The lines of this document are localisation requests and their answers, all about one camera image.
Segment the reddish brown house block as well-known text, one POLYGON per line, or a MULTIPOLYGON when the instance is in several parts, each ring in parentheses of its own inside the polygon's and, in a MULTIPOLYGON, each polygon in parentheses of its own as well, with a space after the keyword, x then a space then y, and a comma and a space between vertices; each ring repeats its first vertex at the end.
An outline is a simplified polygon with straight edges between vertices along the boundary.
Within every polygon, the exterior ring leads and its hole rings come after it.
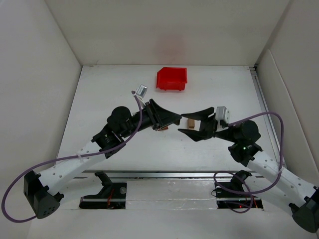
POLYGON ((168 126, 160 128, 158 131, 164 131, 164 130, 168 130, 168 126))

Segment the tan short wood block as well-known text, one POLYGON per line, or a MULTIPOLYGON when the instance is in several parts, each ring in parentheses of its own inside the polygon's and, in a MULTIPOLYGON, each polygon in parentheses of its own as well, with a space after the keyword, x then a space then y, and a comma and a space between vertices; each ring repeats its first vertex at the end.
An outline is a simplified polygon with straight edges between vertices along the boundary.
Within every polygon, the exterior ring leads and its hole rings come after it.
POLYGON ((194 119, 187 120, 187 128, 190 130, 195 130, 195 120, 194 119))

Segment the red plastic bin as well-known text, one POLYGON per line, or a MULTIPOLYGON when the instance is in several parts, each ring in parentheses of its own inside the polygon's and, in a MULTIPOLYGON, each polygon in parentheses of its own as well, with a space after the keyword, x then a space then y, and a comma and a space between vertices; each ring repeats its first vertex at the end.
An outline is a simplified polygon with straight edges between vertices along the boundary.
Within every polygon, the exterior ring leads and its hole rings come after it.
POLYGON ((184 91, 187 84, 187 68, 163 67, 157 72, 156 87, 160 90, 184 91))

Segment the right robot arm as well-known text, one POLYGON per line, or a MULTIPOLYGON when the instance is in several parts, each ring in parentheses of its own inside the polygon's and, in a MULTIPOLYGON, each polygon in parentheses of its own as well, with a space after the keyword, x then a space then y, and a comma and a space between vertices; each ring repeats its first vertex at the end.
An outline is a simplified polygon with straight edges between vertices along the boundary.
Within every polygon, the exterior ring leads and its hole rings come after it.
POLYGON ((283 166, 283 156, 276 162, 256 142, 261 135, 254 117, 230 123, 226 107, 218 107, 183 114, 200 121, 199 130, 180 129, 193 141, 219 138, 233 145, 228 148, 232 158, 270 182, 260 184, 250 173, 242 170, 232 178, 232 186, 222 189, 232 194, 257 196, 292 216, 295 223, 309 233, 319 230, 319 188, 303 180, 283 166))

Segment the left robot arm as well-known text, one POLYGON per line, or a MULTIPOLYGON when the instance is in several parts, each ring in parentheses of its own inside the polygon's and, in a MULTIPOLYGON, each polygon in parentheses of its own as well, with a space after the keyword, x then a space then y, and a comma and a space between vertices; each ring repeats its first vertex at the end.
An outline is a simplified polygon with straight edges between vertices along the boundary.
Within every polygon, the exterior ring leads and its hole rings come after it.
POLYGON ((39 173, 29 170, 23 177, 23 193, 37 219, 55 212, 66 198, 68 183, 91 166, 119 152, 126 141, 146 128, 158 131, 171 124, 178 125, 181 115, 160 107, 153 99, 131 114, 125 106, 116 107, 106 125, 77 155, 58 159, 58 164, 39 173))

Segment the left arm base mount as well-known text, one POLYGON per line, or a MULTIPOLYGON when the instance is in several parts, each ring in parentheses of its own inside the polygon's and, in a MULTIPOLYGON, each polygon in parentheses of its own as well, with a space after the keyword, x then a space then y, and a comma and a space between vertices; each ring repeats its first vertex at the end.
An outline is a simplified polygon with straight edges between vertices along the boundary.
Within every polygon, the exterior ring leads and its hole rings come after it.
POLYGON ((122 210, 126 208, 126 182, 112 182, 105 172, 95 174, 102 188, 96 194, 81 197, 79 208, 84 210, 122 210))

